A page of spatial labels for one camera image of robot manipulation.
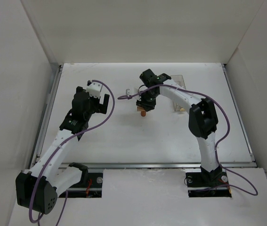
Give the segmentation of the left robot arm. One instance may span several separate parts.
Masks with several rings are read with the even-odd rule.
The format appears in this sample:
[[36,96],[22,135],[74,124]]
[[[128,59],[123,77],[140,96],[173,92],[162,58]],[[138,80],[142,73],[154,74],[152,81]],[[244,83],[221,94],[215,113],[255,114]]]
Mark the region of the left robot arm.
[[17,204],[49,214],[58,197],[77,184],[86,183],[88,167],[81,163],[71,163],[63,171],[58,169],[68,153],[79,143],[82,135],[89,131],[89,120],[95,113],[106,114],[109,94],[103,96],[103,84],[91,81],[87,87],[78,86],[73,96],[72,107],[61,123],[58,133],[48,148],[33,167],[16,177]]

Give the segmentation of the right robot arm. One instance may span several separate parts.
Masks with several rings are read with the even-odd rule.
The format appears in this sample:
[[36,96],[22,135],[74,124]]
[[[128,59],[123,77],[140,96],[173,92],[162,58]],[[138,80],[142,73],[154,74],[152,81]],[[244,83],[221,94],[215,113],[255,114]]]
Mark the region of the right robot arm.
[[202,188],[220,185],[224,175],[216,157],[216,130],[218,117],[214,102],[208,97],[187,91],[178,85],[171,76],[163,73],[155,75],[147,69],[140,75],[146,91],[139,95],[137,106],[146,112],[153,110],[159,95],[169,98],[188,113],[188,128],[196,137],[201,154],[200,172],[187,173],[188,187]]

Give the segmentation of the light engraved wood block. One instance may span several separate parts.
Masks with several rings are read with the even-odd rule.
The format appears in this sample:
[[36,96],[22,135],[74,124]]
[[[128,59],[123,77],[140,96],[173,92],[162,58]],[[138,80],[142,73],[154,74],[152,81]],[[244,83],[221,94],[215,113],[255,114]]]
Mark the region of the light engraved wood block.
[[137,106],[138,112],[146,112],[146,110],[143,107]]

